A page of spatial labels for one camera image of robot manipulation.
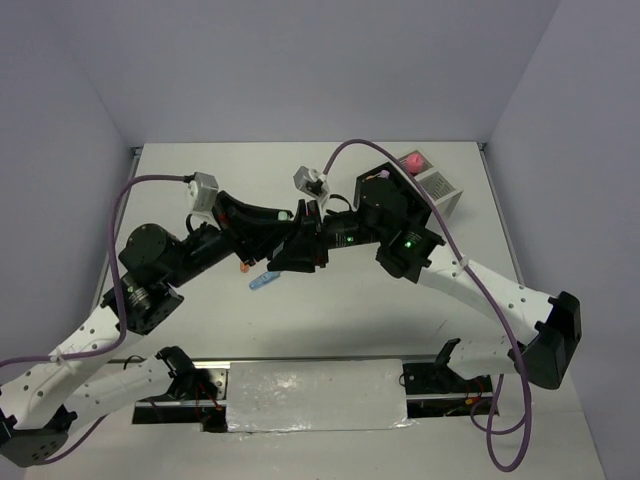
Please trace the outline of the blue highlighter pen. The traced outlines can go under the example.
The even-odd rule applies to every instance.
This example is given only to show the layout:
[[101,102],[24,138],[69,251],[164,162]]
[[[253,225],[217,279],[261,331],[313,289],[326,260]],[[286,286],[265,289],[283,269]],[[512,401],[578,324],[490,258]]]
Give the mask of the blue highlighter pen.
[[260,288],[263,288],[264,286],[270,284],[271,282],[279,279],[280,276],[281,276],[280,272],[271,272],[271,271],[264,272],[263,274],[259,275],[249,283],[249,288],[252,291],[259,290]]

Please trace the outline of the pink capped colourful tube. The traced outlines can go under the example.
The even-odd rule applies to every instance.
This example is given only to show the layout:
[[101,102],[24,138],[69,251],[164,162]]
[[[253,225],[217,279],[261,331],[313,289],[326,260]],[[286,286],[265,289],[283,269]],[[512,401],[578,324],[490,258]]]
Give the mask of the pink capped colourful tube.
[[414,152],[406,156],[404,166],[409,174],[416,176],[426,169],[426,160],[421,153]]

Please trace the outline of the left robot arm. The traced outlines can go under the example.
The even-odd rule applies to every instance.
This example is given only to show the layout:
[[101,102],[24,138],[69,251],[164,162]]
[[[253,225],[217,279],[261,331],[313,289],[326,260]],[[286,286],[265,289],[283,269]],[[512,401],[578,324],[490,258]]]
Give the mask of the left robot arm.
[[95,379],[119,351],[150,335],[182,304],[177,288],[231,255],[254,264],[290,235],[294,215],[220,193],[211,222],[178,239],[157,224],[135,229],[119,262],[126,272],[87,320],[44,360],[1,387],[1,454],[27,468],[65,456],[69,436],[138,400],[218,389],[179,347],[164,347],[110,378]]

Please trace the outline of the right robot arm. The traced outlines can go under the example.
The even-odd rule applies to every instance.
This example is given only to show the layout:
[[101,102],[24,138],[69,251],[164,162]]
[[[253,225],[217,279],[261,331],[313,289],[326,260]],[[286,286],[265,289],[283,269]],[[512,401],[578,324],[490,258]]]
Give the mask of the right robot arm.
[[496,340],[447,341],[434,369],[442,389],[457,391],[475,377],[510,373],[543,389],[561,386],[582,337],[575,296],[529,289],[456,254],[427,229],[431,209],[403,179],[358,179],[354,206],[321,216],[303,205],[292,234],[270,255],[268,270],[312,273],[326,266],[331,249],[375,243],[376,260],[390,276],[439,291],[505,330]]

